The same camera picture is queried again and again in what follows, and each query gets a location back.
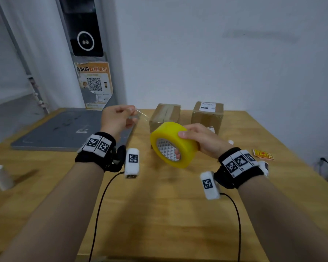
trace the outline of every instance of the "wooden table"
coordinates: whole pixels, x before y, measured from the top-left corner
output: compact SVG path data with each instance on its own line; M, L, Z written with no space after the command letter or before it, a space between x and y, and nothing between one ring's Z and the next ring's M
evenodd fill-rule
M75 153L18 151L9 144L61 110L0 144L0 164L17 185L0 191L0 253L24 225L32 211L73 165ZM153 110L143 110L150 116ZM181 123L192 111L181 111ZM328 234L328 183L267 132L248 113L226 111L220 135L236 146L271 152L270 180ZM150 149L149 125L144 118L128 147L140 150L140 175L117 177L109 186L100 212L94 254L162 260L235 261L238 221L232 202L222 197L208 201L199 179L203 171L216 171L219 163L197 153L186 169L165 164ZM113 177L105 173L96 208L80 246L89 254L100 196ZM223 192L236 202L242 224L242 261L267 261L236 189Z

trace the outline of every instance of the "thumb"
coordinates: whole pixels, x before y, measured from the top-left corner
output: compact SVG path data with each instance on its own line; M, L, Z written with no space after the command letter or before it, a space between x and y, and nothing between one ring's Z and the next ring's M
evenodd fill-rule
M194 131L180 131L178 133L180 138L195 140L197 142L201 142L204 138L202 133L194 132Z
M130 117L134 110L135 110L135 108L134 108L133 106L127 108L126 110L124 110L124 111L122 112L123 117L124 117L124 118L128 118L128 117Z

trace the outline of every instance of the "yellow tape roll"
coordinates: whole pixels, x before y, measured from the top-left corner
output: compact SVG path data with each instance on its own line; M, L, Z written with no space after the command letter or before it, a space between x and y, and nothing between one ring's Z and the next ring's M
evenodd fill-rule
M166 163L178 168L187 167L198 150L197 142L181 139L177 133L187 129L175 122L164 122L151 133L151 145L154 151ZM178 149L181 158L176 159L175 149Z

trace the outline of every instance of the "black wrist strap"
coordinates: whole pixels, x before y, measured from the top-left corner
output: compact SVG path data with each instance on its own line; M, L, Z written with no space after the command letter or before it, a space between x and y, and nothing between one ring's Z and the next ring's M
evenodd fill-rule
M238 174L237 176L234 177L233 176L234 169L236 169L237 171L240 171L240 169L243 169L243 167L241 167L240 164L238 164L241 161L239 161L238 158L235 158L235 159L231 158L232 163L231 163L231 165L228 164L228 167L230 168L230 170L228 170L226 168L226 166L223 164L223 162L224 161L226 162L226 160L228 159L229 156L234 157L233 155L235 155L235 153L238 151L241 151L241 149L238 147L234 147L232 149L229 149L223 155L221 155L219 157L219 162L221 163L221 167L219 168L219 170L216 173L214 173L214 179L220 185L224 186L227 189L239 188L239 186L241 184L243 184L247 180L251 179L252 177L264 174L263 171L259 167L252 166L249 169L244 170L243 172L241 172L240 174ZM243 153L243 151L238 153L238 154L242 155L242 157L241 157L242 160L245 160L247 163L250 163L250 161L254 161L254 163L253 162L251 162L251 163L256 165L255 159L253 159L250 154L248 154L246 156L245 154L242 154L242 153Z
M124 164L125 157L126 157L125 146L124 145L120 146L118 148L119 152L117 153L115 149L116 141L112 135L105 132L96 132L94 135L102 136L112 142L109 145L109 148L107 149L105 156L101 157L93 152L87 152L85 150L81 150L76 156L75 162L83 162L83 163L94 162L97 165L99 165L104 171L119 172ZM100 145L101 145L100 142L97 143L95 148L96 149L102 148L100 147Z

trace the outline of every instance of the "wristband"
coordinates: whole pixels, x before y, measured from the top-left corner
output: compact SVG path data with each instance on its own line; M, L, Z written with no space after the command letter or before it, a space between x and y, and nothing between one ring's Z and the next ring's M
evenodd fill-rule
M113 159L116 156L115 145L116 141L112 135L105 132L96 132L77 151L78 155L75 162L94 162L104 171L107 171L112 166Z
M263 175L258 162L247 150L234 147L219 157L221 167L214 179L227 189L239 188L250 178Z

